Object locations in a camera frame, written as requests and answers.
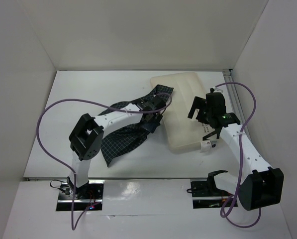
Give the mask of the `cream pillow with bear print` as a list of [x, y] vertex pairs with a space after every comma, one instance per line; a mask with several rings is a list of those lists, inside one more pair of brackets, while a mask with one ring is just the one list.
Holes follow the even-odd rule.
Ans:
[[163, 85], [173, 88], [172, 103], [163, 116], [168, 145], [172, 152], [191, 150], [210, 151], [216, 141], [203, 140], [212, 131], [206, 124], [188, 118], [196, 96], [205, 98], [203, 85], [195, 72], [176, 73], [151, 78], [151, 86]]

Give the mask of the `dark checked pillowcase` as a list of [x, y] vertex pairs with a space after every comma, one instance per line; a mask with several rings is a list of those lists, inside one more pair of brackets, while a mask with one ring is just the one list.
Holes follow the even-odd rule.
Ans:
[[[165, 94], [172, 94], [173, 90], [172, 87], [157, 85], [149, 94], [140, 97], [138, 100], [148, 101], [154, 95], [162, 93], [160, 98], [166, 102], [169, 96]], [[139, 124], [130, 124], [108, 134], [101, 142], [101, 152], [107, 167], [110, 167], [115, 158], [139, 147], [147, 139], [149, 134], [150, 132], [142, 128]]]

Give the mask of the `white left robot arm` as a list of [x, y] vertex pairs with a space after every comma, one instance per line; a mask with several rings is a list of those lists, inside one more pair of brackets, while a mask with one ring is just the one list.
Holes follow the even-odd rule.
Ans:
[[89, 186], [91, 160], [102, 153], [107, 164], [140, 146], [160, 125], [166, 100], [159, 95], [120, 102], [96, 117], [84, 114], [69, 135], [75, 154], [68, 176], [69, 192], [83, 198]]

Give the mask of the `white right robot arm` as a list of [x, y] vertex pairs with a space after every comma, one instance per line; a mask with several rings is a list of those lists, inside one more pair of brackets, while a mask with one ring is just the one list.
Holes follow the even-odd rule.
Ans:
[[210, 172], [204, 190], [211, 195], [221, 192], [237, 194], [242, 207], [254, 210], [281, 201], [284, 174], [273, 168], [259, 154], [248, 136], [241, 130], [242, 124], [235, 113], [227, 113], [222, 93], [211, 91], [205, 98], [195, 97], [188, 113], [190, 119], [209, 125], [213, 131], [201, 141], [202, 151], [216, 146], [215, 136], [222, 139], [230, 148], [240, 166], [241, 175], [234, 177], [226, 170]]

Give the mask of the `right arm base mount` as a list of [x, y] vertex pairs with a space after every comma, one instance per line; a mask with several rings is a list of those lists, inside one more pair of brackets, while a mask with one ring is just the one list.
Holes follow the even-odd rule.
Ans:
[[192, 196], [194, 209], [221, 208], [231, 195], [223, 190], [211, 191], [206, 181], [191, 181], [186, 192]]

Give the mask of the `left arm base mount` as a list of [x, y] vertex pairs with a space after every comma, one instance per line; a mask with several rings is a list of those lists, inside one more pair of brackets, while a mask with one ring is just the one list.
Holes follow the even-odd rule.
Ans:
[[58, 191], [57, 197], [57, 212], [71, 211], [72, 200], [74, 199], [74, 211], [83, 211], [87, 208], [88, 211], [101, 211], [104, 181], [90, 180], [88, 185], [77, 190], [74, 194], [68, 183], [64, 180], [54, 179], [49, 186]]

